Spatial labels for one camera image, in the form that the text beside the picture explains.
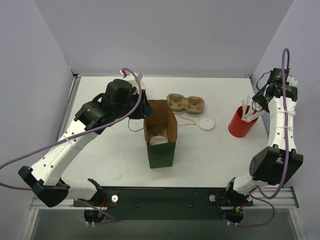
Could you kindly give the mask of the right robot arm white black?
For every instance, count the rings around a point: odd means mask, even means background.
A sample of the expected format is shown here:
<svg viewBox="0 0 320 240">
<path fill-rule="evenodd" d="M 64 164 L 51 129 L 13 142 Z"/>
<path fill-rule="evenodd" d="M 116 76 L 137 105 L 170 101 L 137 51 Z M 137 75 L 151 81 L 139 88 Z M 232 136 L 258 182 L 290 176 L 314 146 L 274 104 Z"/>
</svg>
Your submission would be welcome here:
<svg viewBox="0 0 320 240">
<path fill-rule="evenodd" d="M 267 83 L 252 97 L 256 113 L 269 113 L 268 143 L 252 158 L 248 173 L 228 183 L 224 197 L 230 202 L 246 202 L 250 193 L 265 186 L 281 188 L 303 163 L 294 141 L 298 82 L 289 73 L 289 68 L 273 68 Z"/>
</svg>

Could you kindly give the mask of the brown green paper bag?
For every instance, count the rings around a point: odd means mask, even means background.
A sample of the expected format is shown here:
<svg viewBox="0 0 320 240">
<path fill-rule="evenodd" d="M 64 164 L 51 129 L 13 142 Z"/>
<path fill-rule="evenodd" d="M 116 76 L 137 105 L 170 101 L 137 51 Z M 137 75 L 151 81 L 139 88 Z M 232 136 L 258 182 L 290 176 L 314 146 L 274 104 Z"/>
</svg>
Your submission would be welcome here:
<svg viewBox="0 0 320 240">
<path fill-rule="evenodd" d="M 149 111 L 143 119 L 147 157 L 151 169 L 173 166 L 178 138 L 178 121 L 164 99 L 149 100 Z"/>
</svg>

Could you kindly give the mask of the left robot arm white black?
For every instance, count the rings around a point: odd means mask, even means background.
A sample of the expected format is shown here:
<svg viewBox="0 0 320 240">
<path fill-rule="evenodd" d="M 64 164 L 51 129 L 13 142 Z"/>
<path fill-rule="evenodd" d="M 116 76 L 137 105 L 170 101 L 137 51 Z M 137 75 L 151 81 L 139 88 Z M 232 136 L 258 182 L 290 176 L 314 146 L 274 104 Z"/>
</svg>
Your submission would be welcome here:
<svg viewBox="0 0 320 240">
<path fill-rule="evenodd" d="M 62 174 L 85 146 L 115 121 L 145 119 L 153 112 L 139 81 L 114 79 L 105 92 L 82 105 L 59 139 L 60 144 L 32 166 L 23 166 L 18 175 L 49 208 L 65 199 L 82 199 L 96 206 L 104 196 L 102 186 L 91 178 L 82 183 L 64 181 Z"/>
</svg>

